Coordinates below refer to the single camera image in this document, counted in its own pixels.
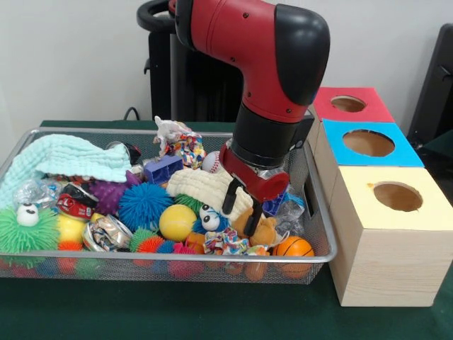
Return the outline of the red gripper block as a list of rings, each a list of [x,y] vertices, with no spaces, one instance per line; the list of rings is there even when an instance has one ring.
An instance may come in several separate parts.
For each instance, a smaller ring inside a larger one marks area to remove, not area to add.
[[[244,227],[244,234],[253,236],[263,214],[262,202],[273,200],[281,194],[289,184],[289,175],[279,168],[272,169],[269,173],[243,163],[232,152],[228,144],[222,146],[219,159],[223,168],[233,177],[224,197],[222,212],[225,215],[232,212],[236,202],[237,188],[242,187],[257,200],[253,202],[253,212]]]

